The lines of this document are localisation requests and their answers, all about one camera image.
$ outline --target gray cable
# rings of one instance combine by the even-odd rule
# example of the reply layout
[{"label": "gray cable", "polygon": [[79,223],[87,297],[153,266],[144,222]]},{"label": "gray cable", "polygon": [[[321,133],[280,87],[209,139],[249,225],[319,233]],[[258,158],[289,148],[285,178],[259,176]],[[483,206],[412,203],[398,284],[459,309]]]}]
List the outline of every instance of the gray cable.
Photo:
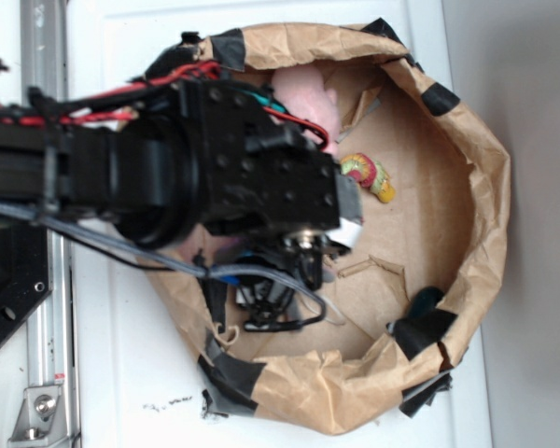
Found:
[{"label": "gray cable", "polygon": [[286,273],[275,271],[274,269],[265,268],[255,264],[231,264],[224,266],[215,266],[210,269],[206,269],[203,267],[195,266],[193,264],[185,263],[183,261],[178,261],[176,259],[171,259],[170,257],[166,257],[157,252],[142,249],[141,247],[133,245],[132,243],[129,243],[127,241],[120,240],[119,238],[113,238],[98,231],[92,231],[91,229],[79,226],[78,224],[61,221],[55,217],[41,215],[35,208],[25,205],[15,205],[12,203],[0,202],[0,215],[13,217],[15,219],[24,221],[31,221],[48,227],[49,229],[52,229],[59,233],[70,234],[85,241],[90,241],[92,243],[105,245],[116,250],[128,252],[132,255],[142,257],[144,259],[150,259],[170,269],[180,271],[182,273],[188,273],[197,278],[222,279],[224,277],[240,275],[256,275],[265,277],[274,282],[278,282],[285,287],[290,287],[300,292],[301,294],[304,294],[305,296],[311,298],[319,305],[320,316],[324,318],[326,315],[325,302],[321,297],[319,297],[311,289],[306,287],[297,279],[291,277]]}]

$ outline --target plush toy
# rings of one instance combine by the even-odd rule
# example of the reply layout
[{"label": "plush toy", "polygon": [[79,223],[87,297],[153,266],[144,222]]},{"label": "plush toy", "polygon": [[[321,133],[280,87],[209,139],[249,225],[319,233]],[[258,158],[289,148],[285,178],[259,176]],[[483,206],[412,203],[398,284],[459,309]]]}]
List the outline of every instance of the plush toy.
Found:
[{"label": "plush toy", "polygon": [[390,184],[390,175],[382,164],[358,152],[340,160],[343,175],[350,175],[361,187],[370,189],[383,203],[394,199],[396,190]]},{"label": "plush toy", "polygon": [[[273,96],[295,117],[318,124],[329,134],[325,152],[338,157],[336,140],[340,135],[341,118],[338,93],[324,89],[321,72],[311,64],[280,68],[272,77]],[[307,131],[307,137],[320,142],[319,137]]]}]

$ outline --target metal clamp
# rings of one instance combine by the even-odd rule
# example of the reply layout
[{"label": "metal clamp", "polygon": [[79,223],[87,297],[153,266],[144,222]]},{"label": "metal clamp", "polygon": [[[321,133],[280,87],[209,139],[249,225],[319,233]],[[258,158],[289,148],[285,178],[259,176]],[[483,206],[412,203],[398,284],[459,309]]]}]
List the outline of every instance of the metal clamp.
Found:
[{"label": "metal clamp", "polygon": [[49,447],[66,439],[66,412],[61,397],[59,385],[25,389],[8,448]]}]

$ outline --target brown paper bag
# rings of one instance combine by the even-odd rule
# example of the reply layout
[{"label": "brown paper bag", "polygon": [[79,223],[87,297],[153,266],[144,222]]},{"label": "brown paper bag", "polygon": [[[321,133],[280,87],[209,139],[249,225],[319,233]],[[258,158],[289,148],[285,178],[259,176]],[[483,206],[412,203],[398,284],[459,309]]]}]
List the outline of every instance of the brown paper bag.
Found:
[{"label": "brown paper bag", "polygon": [[[361,193],[363,235],[331,266],[337,280],[322,291],[342,312],[342,325],[245,333],[245,315],[228,301],[219,334],[194,278],[150,275],[203,370],[210,411],[328,434],[402,403],[413,413],[461,361],[500,288],[508,154],[465,104],[424,74],[382,20],[362,29],[264,24],[184,49],[258,85],[276,68],[315,63],[339,94],[349,131],[341,156],[360,151],[380,160],[398,191],[390,204]],[[410,297],[430,285],[447,291],[436,309],[404,318]]]}]

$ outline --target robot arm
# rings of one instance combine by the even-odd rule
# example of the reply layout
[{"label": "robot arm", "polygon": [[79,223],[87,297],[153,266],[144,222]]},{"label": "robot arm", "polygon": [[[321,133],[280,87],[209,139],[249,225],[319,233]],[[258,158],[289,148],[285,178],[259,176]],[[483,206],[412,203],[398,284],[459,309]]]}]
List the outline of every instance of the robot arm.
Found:
[{"label": "robot arm", "polygon": [[[183,241],[201,223],[246,242],[225,261],[266,266],[312,290],[321,286],[322,257],[347,253],[345,230],[360,229],[356,184],[302,136],[313,130],[324,146],[324,131],[215,62],[66,103],[31,88],[29,100],[28,108],[0,106],[2,203],[30,204],[54,222],[97,217],[150,250]],[[84,126],[112,119],[127,123],[119,132]],[[292,298],[286,287],[255,278],[233,279],[251,291],[245,327],[302,326],[277,322]]]}]

